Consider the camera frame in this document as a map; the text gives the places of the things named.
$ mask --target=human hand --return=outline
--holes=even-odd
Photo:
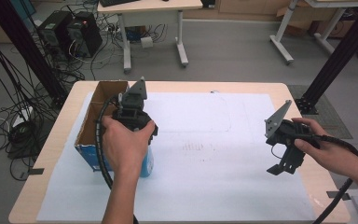
[[[314,119],[295,118],[293,122],[299,122],[310,126],[313,133],[317,135],[329,135],[322,126]],[[345,175],[350,178],[356,176],[354,167],[358,167],[358,157],[347,150],[345,147],[338,146],[333,143],[319,142],[321,148],[317,149],[310,143],[296,139],[295,145],[298,149],[312,156],[322,167],[336,173]]]
[[[133,132],[108,116],[103,117],[106,131],[103,135],[103,153],[115,176],[139,177],[142,161],[147,151],[148,140],[155,129],[150,120],[140,131]]]

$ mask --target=wooden table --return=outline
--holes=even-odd
[[[97,81],[78,81],[72,88],[50,132],[48,140],[34,165],[34,169],[43,168],[44,173],[28,177],[9,215],[11,223],[36,223],[36,217],[48,188],[48,181],[57,160],[61,156],[67,136],[71,132],[85,97],[90,91],[95,90],[97,84]],[[148,81],[146,82],[146,87],[148,92],[219,91],[226,93],[266,93],[270,96],[275,109],[281,107],[285,100],[293,101],[289,90],[281,83]],[[291,106],[285,118],[290,119],[300,116],[296,107]],[[306,156],[298,171],[317,217],[332,201],[332,199],[327,197],[326,192],[337,190],[337,188],[330,174],[309,156]],[[340,202],[324,223],[347,223],[350,217],[345,204]]]
[[[333,53],[334,48],[327,42],[327,37],[333,31],[337,22],[344,14],[346,7],[358,7],[358,0],[305,0],[312,7],[337,7],[338,10],[336,14],[333,16],[331,21],[328,23],[326,29],[322,34],[314,34],[317,42],[330,54]],[[284,59],[286,60],[286,64],[292,63],[294,61],[293,57],[286,50],[286,48],[281,43],[281,39],[284,31],[286,30],[287,24],[289,23],[293,12],[296,9],[298,0],[292,0],[289,7],[286,10],[286,13],[283,16],[281,26],[279,27],[278,33],[276,35],[270,35],[272,43],[278,49],[278,51],[282,54]]]
[[[178,23],[176,46],[179,51],[182,66],[188,65],[185,47],[182,42],[183,10],[202,7],[200,0],[140,0],[126,4],[102,7],[98,5],[101,13],[118,14],[118,21],[123,37],[124,72],[131,70],[131,48],[125,27]]]

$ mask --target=white paper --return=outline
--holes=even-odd
[[[109,189],[74,147],[85,100],[48,184],[37,221],[102,220]],[[297,173],[266,172],[279,163],[265,143],[273,112],[266,94],[148,93],[158,125],[154,170],[138,182],[140,221],[303,221],[315,219]]]

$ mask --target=bottle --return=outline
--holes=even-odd
[[[152,153],[152,147],[148,146],[146,155],[144,157],[144,160],[142,161],[142,169],[141,169],[140,177],[150,176],[153,171],[153,166],[154,166],[154,158]]]

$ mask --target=floor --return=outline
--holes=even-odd
[[[43,3],[36,8],[34,20],[42,21],[52,10],[61,7]],[[174,45],[177,27],[168,25],[167,34],[163,36],[165,39],[161,38],[163,41],[156,43],[153,48],[131,46],[132,70],[129,74],[123,72],[122,51],[113,44],[107,44],[95,58],[93,74],[90,63],[84,63],[78,71],[87,80],[93,80],[94,77],[97,80],[138,80],[145,77],[146,81],[281,82],[287,85],[309,85],[329,55],[310,36],[285,35],[282,42],[295,58],[292,64],[286,65],[279,51],[269,42],[269,35],[275,34],[278,27],[279,23],[276,22],[185,20],[183,41],[189,59],[186,68],[179,63]],[[339,43],[339,40],[330,41],[335,46]],[[12,45],[1,44],[0,49],[19,70],[26,73],[24,61]],[[1,66],[0,78],[8,83]],[[345,66],[325,95],[353,136],[348,142],[358,148],[357,57],[353,57]],[[11,106],[13,103],[0,83],[0,109]],[[8,214],[24,183],[11,177],[10,163],[7,153],[0,150],[0,223],[8,223]],[[24,172],[22,169],[18,164],[14,172]],[[338,187],[345,180],[345,177],[339,175],[332,174],[332,177]]]

